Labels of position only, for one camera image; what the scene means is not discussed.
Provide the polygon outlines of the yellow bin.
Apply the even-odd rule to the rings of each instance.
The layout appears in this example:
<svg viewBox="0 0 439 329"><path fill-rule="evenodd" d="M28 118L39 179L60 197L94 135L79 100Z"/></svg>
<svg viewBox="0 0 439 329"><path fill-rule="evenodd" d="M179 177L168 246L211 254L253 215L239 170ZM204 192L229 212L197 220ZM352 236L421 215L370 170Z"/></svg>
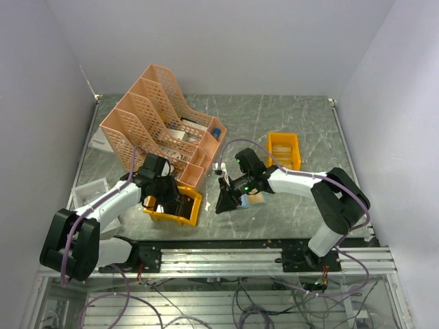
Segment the yellow bin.
<svg viewBox="0 0 439 329"><path fill-rule="evenodd" d="M283 167L300 171L302 159L300 156L298 135L296 133L269 132L266 149Z"/></svg>
<svg viewBox="0 0 439 329"><path fill-rule="evenodd" d="M202 195L186 186L178 186L177 191L177 193L169 192L165 196L148 196L143 205L143 212L153 221L170 220L180 226L196 226Z"/></svg>

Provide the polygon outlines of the wood pattern credit card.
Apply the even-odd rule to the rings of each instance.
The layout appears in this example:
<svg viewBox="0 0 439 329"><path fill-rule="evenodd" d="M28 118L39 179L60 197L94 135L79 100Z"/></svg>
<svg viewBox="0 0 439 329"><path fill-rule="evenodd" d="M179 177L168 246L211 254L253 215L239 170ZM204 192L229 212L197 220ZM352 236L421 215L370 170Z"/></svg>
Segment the wood pattern credit card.
<svg viewBox="0 0 439 329"><path fill-rule="evenodd" d="M248 195L248 204L250 206L254 206L257 204L264 204L264 203L265 203L265 198L263 193Z"/></svg>

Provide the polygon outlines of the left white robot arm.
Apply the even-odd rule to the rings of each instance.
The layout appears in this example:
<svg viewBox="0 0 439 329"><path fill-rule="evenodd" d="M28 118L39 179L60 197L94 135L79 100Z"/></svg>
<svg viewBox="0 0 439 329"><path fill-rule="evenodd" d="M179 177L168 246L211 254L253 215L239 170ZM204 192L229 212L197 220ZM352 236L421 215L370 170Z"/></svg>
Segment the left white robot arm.
<svg viewBox="0 0 439 329"><path fill-rule="evenodd" d="M138 169L125 174L99 199L75 210L61 208L54 214L40 263L60 273L62 286L71 280L86 280L97 267L115 264L132 272L141 264L138 242L120 236L103 240L103 229L147 197L174 202L178 196L170 161L148 154Z"/></svg>

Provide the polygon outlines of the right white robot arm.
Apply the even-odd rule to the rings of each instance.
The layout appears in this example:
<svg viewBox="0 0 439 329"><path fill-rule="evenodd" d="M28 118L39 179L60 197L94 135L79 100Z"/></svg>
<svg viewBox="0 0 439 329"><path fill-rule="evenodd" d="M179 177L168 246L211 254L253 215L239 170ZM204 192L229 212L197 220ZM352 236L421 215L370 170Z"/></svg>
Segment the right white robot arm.
<svg viewBox="0 0 439 329"><path fill-rule="evenodd" d="M370 209L368 198L341 168L335 167L326 173L308 173L275 164L267 167L250 148L240 151L235 159L243 175L235 180L226 174L219 178L220 194L215 213L236 210L242 204L241 196L255 191L312 199L323 222L302 255L302 263L310 271L317 271L326 264L326 255Z"/></svg>

